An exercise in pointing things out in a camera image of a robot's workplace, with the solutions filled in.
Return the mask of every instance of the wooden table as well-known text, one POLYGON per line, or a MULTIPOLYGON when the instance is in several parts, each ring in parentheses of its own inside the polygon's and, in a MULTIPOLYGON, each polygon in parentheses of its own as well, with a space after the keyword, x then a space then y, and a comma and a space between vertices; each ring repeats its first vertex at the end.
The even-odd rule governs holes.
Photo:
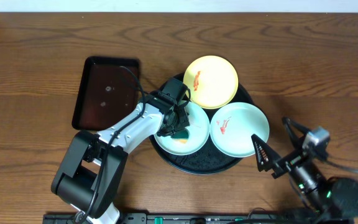
MULTIPOLYGON (((285 115, 329 130, 334 160, 358 167, 358 14, 0 13, 0 223, 74 211, 50 184, 76 133, 71 118, 90 55, 139 58, 146 91, 200 56, 223 56, 267 114, 268 143, 282 156, 293 150, 285 115)), ((358 179, 316 163, 327 177, 358 179)), ((288 176, 258 172, 253 156, 220 174, 190 175, 149 140, 129 156, 114 203, 154 213, 301 205, 288 176)))

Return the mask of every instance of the black cable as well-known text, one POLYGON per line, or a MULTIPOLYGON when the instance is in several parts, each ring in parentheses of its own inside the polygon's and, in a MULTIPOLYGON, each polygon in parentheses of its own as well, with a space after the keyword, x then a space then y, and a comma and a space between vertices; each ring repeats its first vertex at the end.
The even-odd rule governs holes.
POLYGON ((238 220, 230 222, 228 224, 246 224, 246 223, 277 223, 277 224, 308 224, 307 222, 295 221, 295 220, 277 220, 277 219, 250 219, 250 220, 238 220))
POLYGON ((338 169, 342 169, 342 170, 345 170, 345 171, 348 171, 348 172, 353 172, 355 174, 358 174, 358 169, 357 168, 342 166, 342 165, 336 164, 336 163, 331 162, 331 161, 323 161, 323 163, 326 163, 326 164, 328 164, 330 166, 333 166, 333 167, 336 167, 338 169))
POLYGON ((295 191, 295 193, 299 196, 299 198, 301 199, 301 201, 302 201, 302 204, 306 207, 306 208, 308 208, 308 209, 310 209, 310 207, 309 207, 309 205, 306 203, 306 200, 305 200, 305 198, 303 197, 303 195, 301 194, 301 193, 299 193, 299 191, 295 188, 295 186, 293 185, 293 183, 292 183, 292 180, 291 180, 291 177, 289 178, 289 180, 290 180, 290 185, 291 185, 291 188, 295 191))
POLYGON ((264 208, 254 208, 254 209, 252 209, 252 211, 248 214, 247 219, 250 219, 251 216, 253 215, 253 212, 256 211, 256 210, 258 210, 258 209, 259 209, 259 210, 266 211, 266 209, 264 209, 264 208))
POLYGON ((126 78, 124 78, 124 77, 119 77, 120 79, 121 79, 121 81, 123 81, 127 86, 129 86, 131 89, 133 89, 133 90, 135 90, 135 91, 139 91, 139 92, 142 92, 143 90, 141 90, 141 87, 140 87, 140 84, 139 84, 139 79, 135 76, 135 74, 129 69, 129 68, 127 68, 127 67, 125 67, 125 66, 120 66, 120 68, 123 68, 123 69, 125 69, 125 70, 127 70, 129 73, 131 73, 131 75, 133 76, 133 77, 135 77, 135 82, 136 82, 136 84, 137 84, 137 86, 139 86, 139 88, 136 88, 136 87, 134 87, 128 80, 126 80, 126 78))
POLYGON ((121 128, 119 128, 117 131, 115 131, 114 134, 111 136, 111 139, 109 140, 109 142, 107 144, 106 151, 104 152, 102 161, 100 163, 99 174, 98 174, 98 178, 96 179, 96 185, 94 187, 94 192, 93 192, 93 195, 92 195, 91 202, 89 203, 89 207, 88 207, 87 211, 81 217, 81 220, 79 220, 78 222, 75 221, 75 223, 77 223, 77 224, 82 224, 83 222, 85 222, 87 217, 89 216, 89 214, 91 213, 91 211, 93 209, 94 203, 96 201, 96 197, 97 197, 98 192, 99 192, 99 187, 100 187, 100 182, 101 182, 101 179, 102 179, 101 177, 103 175, 104 166, 106 165, 107 156, 109 154, 108 152, 110 150, 112 142, 114 141, 114 139, 117 138, 117 136, 121 133, 122 130, 124 130, 126 127, 128 127, 128 125, 132 124, 138 118, 143 116, 143 113, 144 113, 144 111, 146 109, 145 92, 143 91, 143 88, 142 88, 142 85, 140 84, 139 79, 127 67, 120 66, 120 68, 126 69, 135 78, 135 81, 136 81, 137 85, 140 88, 140 92, 142 93, 142 101, 143 101, 142 111, 135 118, 133 118, 132 120, 128 121, 121 128))

